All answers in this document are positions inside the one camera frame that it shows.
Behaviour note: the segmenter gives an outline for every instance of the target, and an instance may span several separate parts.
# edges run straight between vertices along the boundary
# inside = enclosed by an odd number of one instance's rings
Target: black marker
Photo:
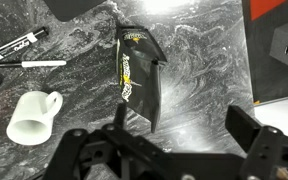
[[[37,40],[48,35],[48,31],[45,27],[30,32],[25,36],[22,36],[2,47],[0,47],[0,60],[6,56],[13,54],[14,52],[23,49],[26,46],[31,45]]]

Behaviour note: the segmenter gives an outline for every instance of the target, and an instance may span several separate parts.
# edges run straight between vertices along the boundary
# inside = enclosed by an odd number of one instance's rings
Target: orange object
[[[252,21],[271,11],[285,1],[286,0],[251,0]]]

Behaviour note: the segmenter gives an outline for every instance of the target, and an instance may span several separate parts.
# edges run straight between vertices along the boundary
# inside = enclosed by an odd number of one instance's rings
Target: white mug
[[[54,116],[60,111],[63,97],[58,92],[50,95],[41,91],[25,93],[18,101],[6,129],[7,136],[22,145],[38,145],[52,134]]]

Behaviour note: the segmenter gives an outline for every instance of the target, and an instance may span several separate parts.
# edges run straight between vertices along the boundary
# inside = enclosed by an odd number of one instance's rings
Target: snack bag
[[[160,119],[160,69],[167,60],[147,29],[118,27],[117,73],[127,106],[151,121],[154,133]]]

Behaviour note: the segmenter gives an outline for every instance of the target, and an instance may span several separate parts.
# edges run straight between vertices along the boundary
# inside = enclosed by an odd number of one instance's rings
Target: black marble surface
[[[128,111],[127,130],[169,152],[243,155],[224,127],[229,104],[253,114],[240,0],[110,0],[72,21],[55,19],[43,1],[0,0],[0,46],[41,26],[50,35],[4,61],[65,59],[53,68],[0,69],[0,179],[25,179],[47,166],[61,136],[111,122],[121,101],[115,72],[116,22],[150,29],[168,58],[161,72],[157,132]],[[20,96],[59,91],[64,105],[44,144],[21,146],[6,136]],[[94,168],[91,178],[112,175]]]

